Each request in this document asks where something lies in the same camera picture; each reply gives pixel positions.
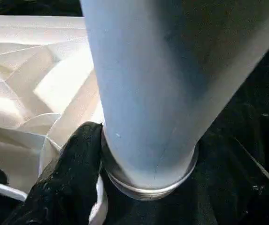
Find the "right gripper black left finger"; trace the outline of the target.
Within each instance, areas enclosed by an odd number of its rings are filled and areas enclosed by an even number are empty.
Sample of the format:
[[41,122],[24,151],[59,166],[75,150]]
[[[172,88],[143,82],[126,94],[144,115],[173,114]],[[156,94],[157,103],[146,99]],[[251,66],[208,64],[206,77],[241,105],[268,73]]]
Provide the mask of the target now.
[[87,225],[97,202],[102,125],[85,122],[70,136],[54,170],[32,188],[5,225]]

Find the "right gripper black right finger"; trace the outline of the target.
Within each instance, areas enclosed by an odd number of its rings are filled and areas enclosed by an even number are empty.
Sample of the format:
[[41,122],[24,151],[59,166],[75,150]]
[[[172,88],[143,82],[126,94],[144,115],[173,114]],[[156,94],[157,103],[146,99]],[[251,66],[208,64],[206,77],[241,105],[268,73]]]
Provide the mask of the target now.
[[269,225],[269,174],[238,140],[201,142],[197,169],[207,225]]

